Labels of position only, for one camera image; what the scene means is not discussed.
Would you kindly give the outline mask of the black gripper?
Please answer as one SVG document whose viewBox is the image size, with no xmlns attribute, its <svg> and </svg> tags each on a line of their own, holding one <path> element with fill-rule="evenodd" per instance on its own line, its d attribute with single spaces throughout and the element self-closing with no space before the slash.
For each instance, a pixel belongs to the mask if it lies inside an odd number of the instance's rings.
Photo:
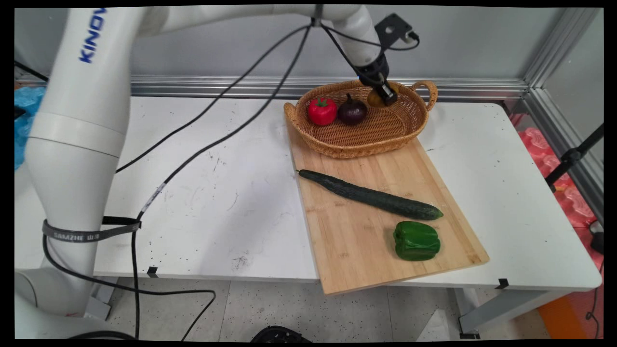
<svg viewBox="0 0 617 347">
<path fill-rule="evenodd" d="M 359 81 L 377 89 L 377 107 L 389 107 L 398 99 L 399 87 L 387 81 L 389 64 L 384 52 L 365 66 L 357 66 Z"/>
</svg>

